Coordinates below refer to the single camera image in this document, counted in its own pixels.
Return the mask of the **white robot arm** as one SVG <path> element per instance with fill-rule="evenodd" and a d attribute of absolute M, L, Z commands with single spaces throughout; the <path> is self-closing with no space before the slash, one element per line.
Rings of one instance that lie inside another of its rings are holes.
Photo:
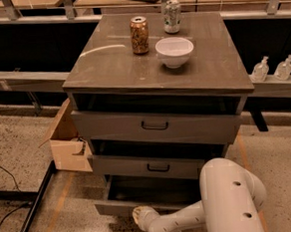
<path fill-rule="evenodd" d="M 133 219 L 144 232 L 182 232 L 205 225 L 206 232 L 265 232 L 258 217 L 267 191 L 248 169 L 226 158 L 209 160 L 199 174 L 201 199 L 172 214 L 139 206 Z"/>

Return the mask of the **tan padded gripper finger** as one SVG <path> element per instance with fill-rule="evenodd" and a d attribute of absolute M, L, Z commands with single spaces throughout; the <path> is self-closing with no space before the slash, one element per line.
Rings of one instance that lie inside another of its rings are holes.
<path fill-rule="evenodd" d="M 133 210 L 133 219 L 136 224 L 146 223 L 146 218 L 149 213 L 149 208 L 146 206 L 138 206 Z"/>

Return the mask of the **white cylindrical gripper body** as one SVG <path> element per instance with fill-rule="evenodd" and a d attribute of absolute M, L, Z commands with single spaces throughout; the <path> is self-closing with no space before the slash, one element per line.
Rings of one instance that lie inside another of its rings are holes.
<path fill-rule="evenodd" d="M 151 207 L 148 207 L 148 209 L 149 213 L 146 218 L 146 223 L 138 224 L 138 226 L 145 232 L 152 232 L 153 229 L 157 226 L 157 219 L 159 218 L 159 214 Z"/>

